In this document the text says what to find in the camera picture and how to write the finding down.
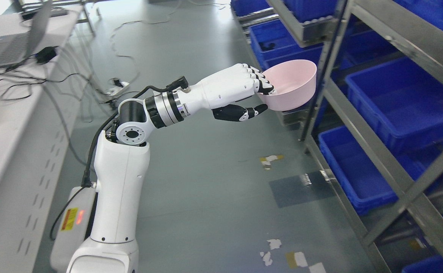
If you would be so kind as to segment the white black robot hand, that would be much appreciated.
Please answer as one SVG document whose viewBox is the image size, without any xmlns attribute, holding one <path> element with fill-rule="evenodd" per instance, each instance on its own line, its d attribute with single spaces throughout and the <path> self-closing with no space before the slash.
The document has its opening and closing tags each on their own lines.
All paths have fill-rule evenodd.
<svg viewBox="0 0 443 273">
<path fill-rule="evenodd" d="M 189 91 L 176 92 L 187 113 L 195 114 L 210 109 L 215 119 L 242 122 L 252 119 L 268 109 L 266 104 L 241 107 L 233 104 L 260 93 L 275 93 L 275 87 L 260 70 L 249 64 L 237 63 L 218 71 L 189 87 Z"/>
</svg>

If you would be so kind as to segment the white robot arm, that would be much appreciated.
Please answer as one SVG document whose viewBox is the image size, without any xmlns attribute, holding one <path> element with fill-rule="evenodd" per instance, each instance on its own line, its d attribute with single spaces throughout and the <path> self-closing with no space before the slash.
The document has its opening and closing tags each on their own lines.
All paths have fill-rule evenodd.
<svg viewBox="0 0 443 273">
<path fill-rule="evenodd" d="M 122 101 L 97 130 L 81 186 L 55 219 L 50 266 L 56 273 L 139 272 L 135 230 L 150 164 L 147 138 L 187 116 L 179 93 L 188 89 L 185 77 L 161 89 L 150 85 Z"/>
</svg>

